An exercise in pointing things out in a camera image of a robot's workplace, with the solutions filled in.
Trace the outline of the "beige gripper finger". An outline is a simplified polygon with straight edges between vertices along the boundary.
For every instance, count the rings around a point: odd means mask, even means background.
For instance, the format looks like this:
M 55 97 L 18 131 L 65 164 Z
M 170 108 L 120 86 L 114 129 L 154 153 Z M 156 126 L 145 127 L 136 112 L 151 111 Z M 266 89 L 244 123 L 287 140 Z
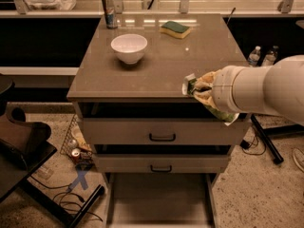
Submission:
M 210 89 L 204 90 L 204 91 L 195 90 L 193 93 L 193 96 L 196 100 L 198 100 L 202 104 L 209 105 L 209 106 L 213 107 L 214 109 L 217 109 L 217 106 L 215 105 L 215 102 L 212 98 Z
M 217 77 L 217 75 L 219 73 L 220 73 L 220 70 L 207 72 L 204 75 L 202 75 L 201 77 L 199 77 L 198 81 L 212 84 L 215 81 L 215 78 Z

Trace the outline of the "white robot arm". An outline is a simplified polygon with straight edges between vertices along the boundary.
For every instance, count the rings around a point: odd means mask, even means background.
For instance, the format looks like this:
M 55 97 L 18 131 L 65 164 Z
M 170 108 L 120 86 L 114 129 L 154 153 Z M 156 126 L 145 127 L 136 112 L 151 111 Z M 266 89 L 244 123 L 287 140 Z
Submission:
M 225 113 L 282 116 L 304 124 L 304 56 L 272 66 L 226 66 L 194 84 L 193 96 Z

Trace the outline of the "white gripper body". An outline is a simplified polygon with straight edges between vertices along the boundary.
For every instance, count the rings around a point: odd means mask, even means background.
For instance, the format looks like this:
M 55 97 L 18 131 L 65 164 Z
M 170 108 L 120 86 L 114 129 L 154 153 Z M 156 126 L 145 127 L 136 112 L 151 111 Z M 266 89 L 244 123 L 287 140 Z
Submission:
M 211 96 L 217 109 L 227 113 L 245 113 L 234 98 L 233 89 L 235 79 L 245 66 L 226 66 L 221 69 L 213 82 Z

